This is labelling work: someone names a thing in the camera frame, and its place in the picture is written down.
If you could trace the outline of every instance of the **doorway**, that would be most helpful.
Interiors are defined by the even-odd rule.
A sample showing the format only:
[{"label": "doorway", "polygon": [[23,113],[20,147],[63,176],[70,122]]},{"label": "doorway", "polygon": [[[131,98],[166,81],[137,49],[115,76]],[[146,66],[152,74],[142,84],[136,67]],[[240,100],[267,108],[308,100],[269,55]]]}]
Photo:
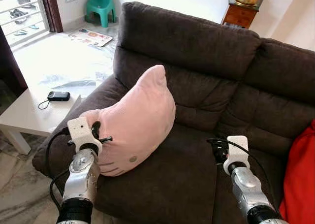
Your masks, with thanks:
[{"label": "doorway", "polygon": [[42,0],[0,0],[0,25],[10,47],[49,31]]}]

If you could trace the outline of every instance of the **dark brown sofa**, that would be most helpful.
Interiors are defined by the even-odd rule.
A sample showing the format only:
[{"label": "dark brown sofa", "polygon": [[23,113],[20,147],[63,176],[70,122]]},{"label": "dark brown sofa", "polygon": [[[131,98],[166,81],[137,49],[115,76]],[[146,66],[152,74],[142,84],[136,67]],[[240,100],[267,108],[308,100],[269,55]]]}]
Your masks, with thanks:
[{"label": "dark brown sofa", "polygon": [[[96,208],[137,224],[246,223],[229,177],[215,165],[206,143],[206,138],[228,135],[248,137],[279,205],[290,146],[315,118],[315,53],[259,38],[249,30],[125,3],[114,75],[57,130],[84,111],[119,101],[155,64],[165,66],[176,101],[174,127],[137,168],[119,177],[99,178]],[[44,174],[49,139],[33,159]],[[67,140],[58,137],[52,145],[54,175],[68,167],[74,154]],[[271,198],[261,170],[252,160],[250,164]]]}]

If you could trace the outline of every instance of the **hello kitty pillow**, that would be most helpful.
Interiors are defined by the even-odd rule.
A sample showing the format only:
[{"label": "hello kitty pillow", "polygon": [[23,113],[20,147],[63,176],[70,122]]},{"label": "hello kitty pillow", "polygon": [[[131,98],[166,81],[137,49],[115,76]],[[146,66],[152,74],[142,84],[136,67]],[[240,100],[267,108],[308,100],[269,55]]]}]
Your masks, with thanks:
[{"label": "hello kitty pillow", "polygon": [[146,70],[116,104],[80,115],[88,124],[101,122],[99,138],[113,137],[98,156],[104,176],[118,176],[143,162],[167,137],[175,119],[175,102],[166,85],[165,69]]}]

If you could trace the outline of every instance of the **tiled floor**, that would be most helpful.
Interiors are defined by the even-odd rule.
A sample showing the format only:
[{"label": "tiled floor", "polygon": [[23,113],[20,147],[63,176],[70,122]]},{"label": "tiled floor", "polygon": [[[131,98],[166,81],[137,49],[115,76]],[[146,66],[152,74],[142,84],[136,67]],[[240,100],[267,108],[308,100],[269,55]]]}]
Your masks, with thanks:
[{"label": "tiled floor", "polygon": [[[85,97],[112,74],[118,25],[104,29],[86,23],[84,27],[114,39],[102,49],[95,49],[71,41],[69,33],[59,33],[14,52],[30,87],[50,87]],[[5,96],[7,101],[14,100],[10,94]],[[54,224],[58,211],[49,197],[51,180],[32,166],[36,149],[45,138],[23,136],[31,146],[27,156],[18,154],[0,133],[0,223]],[[92,223],[112,224],[116,220],[94,210]]]}]

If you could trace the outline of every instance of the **wooden cabinet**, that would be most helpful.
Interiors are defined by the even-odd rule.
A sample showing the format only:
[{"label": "wooden cabinet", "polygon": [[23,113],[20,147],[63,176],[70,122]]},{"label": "wooden cabinet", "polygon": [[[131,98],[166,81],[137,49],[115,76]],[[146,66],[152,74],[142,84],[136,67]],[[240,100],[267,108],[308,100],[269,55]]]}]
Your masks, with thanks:
[{"label": "wooden cabinet", "polygon": [[230,23],[248,29],[258,12],[257,6],[246,6],[237,3],[235,0],[229,0],[229,6],[222,19],[221,24]]}]

